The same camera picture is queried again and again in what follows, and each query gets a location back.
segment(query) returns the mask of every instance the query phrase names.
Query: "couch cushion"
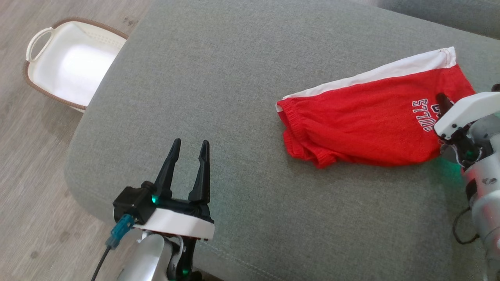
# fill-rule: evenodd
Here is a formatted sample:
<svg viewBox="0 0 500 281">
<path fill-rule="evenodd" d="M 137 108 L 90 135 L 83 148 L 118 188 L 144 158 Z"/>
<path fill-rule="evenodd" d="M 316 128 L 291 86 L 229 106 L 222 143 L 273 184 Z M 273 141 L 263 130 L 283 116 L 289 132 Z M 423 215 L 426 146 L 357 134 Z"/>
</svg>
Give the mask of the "couch cushion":
<svg viewBox="0 0 500 281">
<path fill-rule="evenodd" d="M 500 0 L 377 0 L 380 8 L 500 39 Z"/>
<path fill-rule="evenodd" d="M 68 186 L 112 223 L 113 199 L 154 180 L 181 138 L 172 190 L 187 198 L 207 139 L 216 227 L 197 267 L 227 281 L 480 280 L 481 250 L 451 235 L 467 206 L 456 167 L 316 169 L 287 155 L 275 110 L 288 94 L 449 46 L 476 91 L 498 82 L 500 41 L 371 6 L 158 0 L 83 115 Z"/>
</svg>

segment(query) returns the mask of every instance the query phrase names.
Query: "silver robot arm segment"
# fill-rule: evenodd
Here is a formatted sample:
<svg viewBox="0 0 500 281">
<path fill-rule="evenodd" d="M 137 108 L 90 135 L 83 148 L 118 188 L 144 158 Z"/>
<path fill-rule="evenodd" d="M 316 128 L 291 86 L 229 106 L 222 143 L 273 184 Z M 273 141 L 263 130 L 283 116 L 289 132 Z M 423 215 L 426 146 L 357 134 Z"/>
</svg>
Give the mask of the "silver robot arm segment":
<svg viewBox="0 0 500 281">
<path fill-rule="evenodd" d="M 500 118 L 493 114 L 498 111 L 500 92 L 481 92 L 459 100 L 434 126 L 462 166 L 472 223 L 485 249 L 485 281 L 500 281 Z"/>
</svg>

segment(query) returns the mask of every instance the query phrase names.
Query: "basket handle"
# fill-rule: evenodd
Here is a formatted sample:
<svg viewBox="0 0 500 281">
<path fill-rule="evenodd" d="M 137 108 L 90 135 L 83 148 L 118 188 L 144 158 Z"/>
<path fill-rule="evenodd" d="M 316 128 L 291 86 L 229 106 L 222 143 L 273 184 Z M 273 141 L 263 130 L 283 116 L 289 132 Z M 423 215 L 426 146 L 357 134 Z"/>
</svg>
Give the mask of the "basket handle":
<svg viewBox="0 0 500 281">
<path fill-rule="evenodd" d="M 45 34 L 49 33 L 49 32 L 53 32 L 54 31 L 54 28 L 52 27 L 48 27 L 48 28 L 45 28 L 43 30 L 40 30 L 40 32 L 38 32 L 35 36 L 33 36 L 33 38 L 31 38 L 31 41 L 29 42 L 28 44 L 28 48 L 26 50 L 26 60 L 30 63 L 36 61 L 40 55 L 44 52 L 45 48 L 47 48 L 47 46 L 49 45 L 49 43 L 51 42 L 52 40 L 52 37 L 54 36 L 53 34 L 50 36 L 50 38 L 47 40 L 47 43 L 45 43 L 45 46 L 43 46 L 43 48 L 41 48 L 40 52 L 36 55 L 35 58 L 31 58 L 31 52 L 33 50 L 33 46 L 35 46 L 35 44 L 38 42 L 38 40 L 44 36 Z"/>
</svg>

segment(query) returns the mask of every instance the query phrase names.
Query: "white plastic basket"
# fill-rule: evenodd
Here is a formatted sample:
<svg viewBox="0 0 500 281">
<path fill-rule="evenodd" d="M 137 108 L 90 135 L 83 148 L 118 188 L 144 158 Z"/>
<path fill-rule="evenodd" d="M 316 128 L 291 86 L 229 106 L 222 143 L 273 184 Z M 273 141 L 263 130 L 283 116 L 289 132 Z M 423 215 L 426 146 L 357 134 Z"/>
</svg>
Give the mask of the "white plastic basket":
<svg viewBox="0 0 500 281">
<path fill-rule="evenodd" d="M 37 41 L 50 37 L 32 57 Z M 84 112 L 128 36 L 84 18 L 61 20 L 29 42 L 24 63 L 26 82 L 46 96 Z"/>
</svg>

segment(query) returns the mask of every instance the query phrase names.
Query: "black wire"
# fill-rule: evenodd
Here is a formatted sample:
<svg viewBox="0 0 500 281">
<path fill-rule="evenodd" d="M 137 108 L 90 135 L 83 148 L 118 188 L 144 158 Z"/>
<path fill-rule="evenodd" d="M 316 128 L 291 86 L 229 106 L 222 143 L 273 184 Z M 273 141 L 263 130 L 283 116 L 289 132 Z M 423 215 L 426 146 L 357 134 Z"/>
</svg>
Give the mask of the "black wire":
<svg viewBox="0 0 500 281">
<path fill-rule="evenodd" d="M 471 210 L 471 207 L 467 207 L 466 209 L 462 210 L 458 215 L 456 215 L 455 217 L 455 220 L 453 221 L 453 227 L 451 228 L 451 231 L 453 232 L 453 236 L 455 237 L 455 240 L 460 244 L 460 245 L 467 245 L 467 244 L 470 244 L 474 241 L 476 241 L 476 239 L 479 238 L 479 235 L 476 234 L 474 235 L 474 237 L 472 237 L 471 239 L 467 240 L 467 241 L 462 241 L 460 240 L 458 234 L 457 234 L 457 223 L 459 222 L 459 219 L 461 216 L 463 216 L 465 213 L 467 213 L 468 211 Z"/>
<path fill-rule="evenodd" d="M 102 254 L 102 257 L 100 258 L 99 263 L 97 264 L 97 267 L 95 268 L 94 275 L 92 276 L 92 279 L 90 279 L 90 281 L 96 281 L 97 274 L 99 273 L 99 270 L 101 269 L 101 266 L 103 265 L 104 259 L 106 258 L 106 256 L 110 252 L 110 250 L 111 250 L 111 246 L 107 246 L 106 250 Z"/>
</svg>

